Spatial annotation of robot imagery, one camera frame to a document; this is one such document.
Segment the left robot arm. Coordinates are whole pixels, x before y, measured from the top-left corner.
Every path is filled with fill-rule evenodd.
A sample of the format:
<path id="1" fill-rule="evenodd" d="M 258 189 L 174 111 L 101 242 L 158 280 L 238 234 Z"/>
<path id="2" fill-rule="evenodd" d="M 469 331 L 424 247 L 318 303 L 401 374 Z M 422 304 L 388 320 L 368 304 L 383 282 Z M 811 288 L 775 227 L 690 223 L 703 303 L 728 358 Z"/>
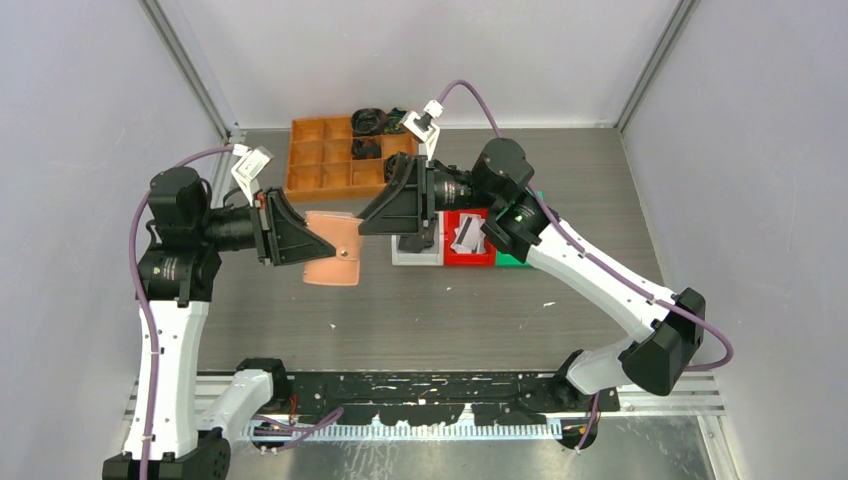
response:
<path id="1" fill-rule="evenodd" d="M 281 360 L 248 358 L 212 405 L 197 409 L 199 347 L 221 256 L 253 250 L 262 264 L 285 266 L 335 250 L 308 229 L 282 190 L 215 208 L 205 181 L 187 166 L 157 174 L 141 206 L 152 219 L 147 249 L 130 257 L 143 349 L 136 409 L 123 450 L 104 462 L 102 475 L 223 479 L 253 417 L 282 411 L 293 394 Z"/>

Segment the tan leather card holder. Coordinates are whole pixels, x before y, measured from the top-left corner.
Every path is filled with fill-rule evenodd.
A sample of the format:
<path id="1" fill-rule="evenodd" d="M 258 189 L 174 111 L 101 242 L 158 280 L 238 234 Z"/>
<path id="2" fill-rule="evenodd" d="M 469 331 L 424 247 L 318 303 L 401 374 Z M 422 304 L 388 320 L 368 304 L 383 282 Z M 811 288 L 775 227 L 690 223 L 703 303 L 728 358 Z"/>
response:
<path id="1" fill-rule="evenodd" d="M 352 287 L 359 284 L 363 236 L 359 233 L 362 220 L 351 212 L 307 211 L 308 229 L 332 247 L 330 257 L 304 264 L 306 284 L 331 287 Z"/>

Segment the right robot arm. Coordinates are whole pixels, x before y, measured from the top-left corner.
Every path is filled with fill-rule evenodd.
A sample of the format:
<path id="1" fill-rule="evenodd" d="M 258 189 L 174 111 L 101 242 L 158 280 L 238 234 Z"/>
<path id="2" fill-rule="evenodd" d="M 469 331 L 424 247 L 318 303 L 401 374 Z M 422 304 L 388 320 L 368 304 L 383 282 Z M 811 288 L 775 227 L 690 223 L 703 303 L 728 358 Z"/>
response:
<path id="1" fill-rule="evenodd" d="M 625 340 L 581 351 L 561 369 L 558 403 L 577 411 L 595 393 L 635 384 L 667 396 L 703 341 L 705 300 L 675 293 L 610 259 L 529 187 L 534 169 L 512 139 L 486 143 L 471 170 L 399 153 L 383 190 L 359 213 L 362 235 L 420 234 L 438 211 L 485 209 L 481 227 L 498 251 L 552 275 L 601 308 Z"/>

